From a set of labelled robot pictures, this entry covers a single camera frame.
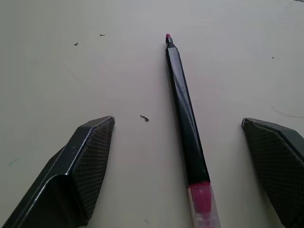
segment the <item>debris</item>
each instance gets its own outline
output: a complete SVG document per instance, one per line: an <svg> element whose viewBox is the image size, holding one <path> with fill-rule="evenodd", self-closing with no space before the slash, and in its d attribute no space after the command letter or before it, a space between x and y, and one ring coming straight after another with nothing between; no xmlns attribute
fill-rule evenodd
<svg viewBox="0 0 304 228"><path fill-rule="evenodd" d="M148 119L147 117L145 117L145 116L143 116L143 115L140 115L140 116L141 116L142 119L145 120L145 122L148 122L148 121L149 121L149 119Z"/></svg>
<svg viewBox="0 0 304 228"><path fill-rule="evenodd" d="M14 164L15 162L18 162L19 160L20 160L19 158L16 158L16 159L10 161L10 162L9 162L9 166L12 167L13 164Z"/></svg>

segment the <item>white table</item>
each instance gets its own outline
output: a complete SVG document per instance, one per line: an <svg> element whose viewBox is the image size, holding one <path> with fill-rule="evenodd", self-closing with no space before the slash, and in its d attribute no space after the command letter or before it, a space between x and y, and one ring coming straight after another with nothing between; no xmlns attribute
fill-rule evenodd
<svg viewBox="0 0 304 228"><path fill-rule="evenodd" d="M114 115L89 227L191 227L170 33L222 227L281 227L240 124L252 117L304 135L303 118L275 111L304 116L303 22L304 3L293 0L2 0L0 225L79 125Z"/></svg>

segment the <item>black pen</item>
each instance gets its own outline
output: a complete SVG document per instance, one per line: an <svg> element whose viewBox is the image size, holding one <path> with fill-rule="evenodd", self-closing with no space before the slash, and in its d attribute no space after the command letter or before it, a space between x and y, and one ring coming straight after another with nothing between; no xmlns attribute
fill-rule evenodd
<svg viewBox="0 0 304 228"><path fill-rule="evenodd" d="M166 59L188 177L188 196L195 228L220 228L210 177L188 92L181 57L169 34Z"/></svg>

